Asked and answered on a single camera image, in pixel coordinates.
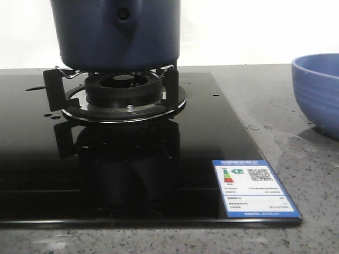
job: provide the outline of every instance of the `gray speckled countertop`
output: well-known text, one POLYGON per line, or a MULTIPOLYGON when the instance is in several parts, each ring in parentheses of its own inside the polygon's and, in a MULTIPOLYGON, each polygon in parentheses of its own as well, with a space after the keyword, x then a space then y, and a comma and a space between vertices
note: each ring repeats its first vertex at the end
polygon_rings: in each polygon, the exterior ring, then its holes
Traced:
POLYGON ((1 230, 0 253, 339 253, 339 142, 315 131, 300 111, 290 68, 244 65, 180 71, 213 74, 302 212, 300 227, 1 230))

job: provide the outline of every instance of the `white wall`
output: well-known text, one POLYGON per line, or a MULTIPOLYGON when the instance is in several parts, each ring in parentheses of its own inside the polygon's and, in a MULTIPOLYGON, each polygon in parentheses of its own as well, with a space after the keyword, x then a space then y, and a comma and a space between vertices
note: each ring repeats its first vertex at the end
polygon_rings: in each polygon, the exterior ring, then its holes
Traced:
MULTIPOLYGON (((330 0, 182 0, 179 65, 288 63, 339 52, 338 7, 330 0)), ((0 68, 54 65, 63 66, 50 2, 0 0, 0 68)))

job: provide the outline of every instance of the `blue ceramic bowl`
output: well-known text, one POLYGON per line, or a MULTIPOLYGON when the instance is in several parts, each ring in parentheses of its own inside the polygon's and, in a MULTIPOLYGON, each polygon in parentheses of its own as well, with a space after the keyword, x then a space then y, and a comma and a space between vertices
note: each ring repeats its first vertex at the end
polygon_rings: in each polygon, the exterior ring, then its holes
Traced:
POLYGON ((339 139, 339 53, 296 58, 292 77, 295 97, 305 116, 339 139))

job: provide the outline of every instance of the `qr code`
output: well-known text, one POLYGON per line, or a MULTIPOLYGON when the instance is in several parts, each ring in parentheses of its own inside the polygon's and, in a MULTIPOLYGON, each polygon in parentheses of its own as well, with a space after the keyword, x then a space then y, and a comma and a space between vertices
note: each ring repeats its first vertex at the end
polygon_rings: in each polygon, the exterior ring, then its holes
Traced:
POLYGON ((248 169, 252 181, 273 181, 267 169, 248 169))

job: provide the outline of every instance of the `energy label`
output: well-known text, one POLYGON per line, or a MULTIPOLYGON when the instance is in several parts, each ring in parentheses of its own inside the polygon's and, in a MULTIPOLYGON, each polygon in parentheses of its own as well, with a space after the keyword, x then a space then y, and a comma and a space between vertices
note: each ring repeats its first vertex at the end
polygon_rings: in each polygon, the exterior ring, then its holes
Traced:
POLYGON ((300 217, 265 160, 214 160, 229 217, 300 217))

